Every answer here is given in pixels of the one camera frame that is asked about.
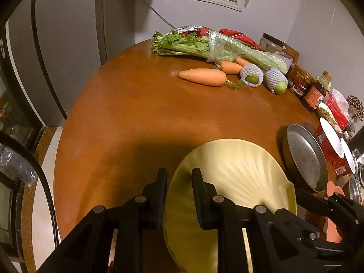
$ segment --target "white tissue paper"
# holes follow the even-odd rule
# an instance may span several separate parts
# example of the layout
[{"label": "white tissue paper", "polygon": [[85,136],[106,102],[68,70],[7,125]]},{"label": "white tissue paper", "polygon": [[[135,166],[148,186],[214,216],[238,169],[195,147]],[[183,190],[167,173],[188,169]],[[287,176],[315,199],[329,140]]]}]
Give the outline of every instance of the white tissue paper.
[{"label": "white tissue paper", "polygon": [[349,104],[346,101],[345,97],[342,95],[342,93],[338,90],[336,90],[335,88],[332,89],[332,96],[335,99],[339,109],[341,110],[341,112],[344,114],[344,116],[350,120],[349,117]]}]

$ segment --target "jar label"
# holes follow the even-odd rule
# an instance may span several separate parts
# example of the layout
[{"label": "jar label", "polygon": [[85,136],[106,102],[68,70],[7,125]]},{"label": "jar label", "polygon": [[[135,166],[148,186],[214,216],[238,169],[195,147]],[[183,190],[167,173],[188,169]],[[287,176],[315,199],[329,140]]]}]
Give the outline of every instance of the jar label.
[{"label": "jar label", "polygon": [[315,86],[312,85],[304,99],[312,108],[316,109],[317,106],[323,101],[324,96],[320,91],[317,90]]},{"label": "jar label", "polygon": [[310,85],[297,73],[290,74],[290,76],[288,77],[288,84],[292,88],[292,90],[296,92],[299,96],[304,96],[307,92],[307,88]]}]

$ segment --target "black lid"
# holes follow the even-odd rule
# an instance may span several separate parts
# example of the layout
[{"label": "black lid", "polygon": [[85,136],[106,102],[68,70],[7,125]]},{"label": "black lid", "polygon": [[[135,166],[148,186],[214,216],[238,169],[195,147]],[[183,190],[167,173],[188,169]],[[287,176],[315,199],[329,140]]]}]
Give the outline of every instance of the black lid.
[{"label": "black lid", "polygon": [[263,38],[266,38],[267,40],[272,41],[274,44],[277,44],[278,46],[281,46],[282,48],[284,47],[284,42],[282,42],[266,33],[263,33]]}]

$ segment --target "black hose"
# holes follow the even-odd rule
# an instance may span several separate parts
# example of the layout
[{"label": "black hose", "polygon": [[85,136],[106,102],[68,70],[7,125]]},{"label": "black hose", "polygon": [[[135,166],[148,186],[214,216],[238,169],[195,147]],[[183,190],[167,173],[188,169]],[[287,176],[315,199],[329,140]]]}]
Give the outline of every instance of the black hose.
[{"label": "black hose", "polygon": [[38,174],[39,180],[43,186],[45,197],[47,199],[49,212],[51,215],[52,228],[53,228],[53,238],[54,238],[54,247],[57,248],[59,245],[58,241],[58,229],[57,229],[57,220],[56,220],[56,212],[54,210],[53,199],[51,190],[49,188],[46,175],[43,172],[42,167],[39,165],[38,161],[35,157],[30,153],[20,142],[9,137],[5,133],[0,131],[0,143],[10,149],[14,150],[17,154],[21,155],[28,163],[33,167],[33,169]]}]

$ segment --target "yellow plate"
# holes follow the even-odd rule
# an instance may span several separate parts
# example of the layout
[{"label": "yellow plate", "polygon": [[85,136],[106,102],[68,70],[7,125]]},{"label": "yellow plate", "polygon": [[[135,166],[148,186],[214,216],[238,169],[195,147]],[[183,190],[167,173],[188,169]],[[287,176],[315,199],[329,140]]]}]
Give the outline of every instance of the yellow plate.
[{"label": "yellow plate", "polygon": [[[215,140],[188,154],[178,166],[168,188],[163,232],[169,252],[187,273],[217,272],[217,230],[203,231],[198,222],[191,171],[201,169],[205,182],[235,204],[270,211],[286,208],[296,214],[294,186],[277,161],[263,148],[238,139]],[[243,229],[245,243],[248,243]],[[246,248],[252,271],[249,248]]]}]

